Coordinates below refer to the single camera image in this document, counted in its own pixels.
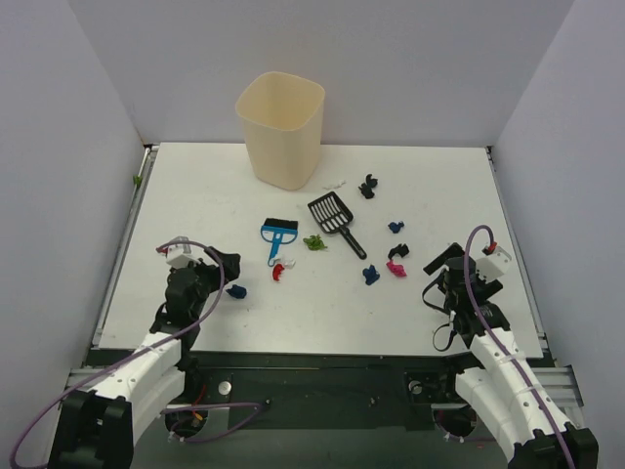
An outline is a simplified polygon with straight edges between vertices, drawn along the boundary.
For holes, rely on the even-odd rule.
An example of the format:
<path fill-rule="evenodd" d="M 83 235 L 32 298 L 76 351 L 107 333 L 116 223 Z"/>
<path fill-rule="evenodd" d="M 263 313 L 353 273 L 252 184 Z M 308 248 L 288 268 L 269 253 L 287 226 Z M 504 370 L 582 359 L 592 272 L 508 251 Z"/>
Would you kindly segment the blue hand brush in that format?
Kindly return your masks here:
<path fill-rule="evenodd" d="M 278 218 L 267 218 L 260 228 L 263 241 L 271 245 L 268 266 L 275 264 L 275 259 L 281 245 L 294 242 L 298 237 L 299 222 Z"/>

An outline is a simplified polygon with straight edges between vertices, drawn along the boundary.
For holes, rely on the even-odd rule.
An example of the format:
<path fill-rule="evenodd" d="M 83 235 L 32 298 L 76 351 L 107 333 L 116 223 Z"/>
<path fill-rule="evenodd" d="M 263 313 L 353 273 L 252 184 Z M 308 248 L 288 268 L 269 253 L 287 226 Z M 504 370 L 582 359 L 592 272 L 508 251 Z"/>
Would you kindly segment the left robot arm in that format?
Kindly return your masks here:
<path fill-rule="evenodd" d="M 165 300 L 143 342 L 94 387 L 80 385 L 63 399 L 48 467 L 128 468 L 137 441 L 165 406 L 198 396 L 190 350 L 199 320 L 209 295 L 238 279 L 241 257 L 207 247 L 213 262 L 206 264 L 183 252 L 186 241 L 174 245 L 179 252 L 169 263 Z"/>

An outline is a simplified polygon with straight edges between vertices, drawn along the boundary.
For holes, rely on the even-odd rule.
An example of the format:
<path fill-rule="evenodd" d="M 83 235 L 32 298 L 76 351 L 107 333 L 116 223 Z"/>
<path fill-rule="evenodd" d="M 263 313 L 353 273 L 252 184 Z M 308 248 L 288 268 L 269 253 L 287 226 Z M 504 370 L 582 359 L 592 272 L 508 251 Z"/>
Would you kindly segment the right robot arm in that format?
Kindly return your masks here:
<path fill-rule="evenodd" d="M 457 243 L 424 271 L 443 294 L 437 310 L 447 315 L 452 339 L 459 338 L 475 359 L 452 365 L 436 377 L 438 392 L 461 398 L 485 424 L 511 468 L 595 468 L 599 443 L 558 408 L 531 369 L 512 327 L 491 297 L 512 262 L 496 243 L 475 260 Z"/>

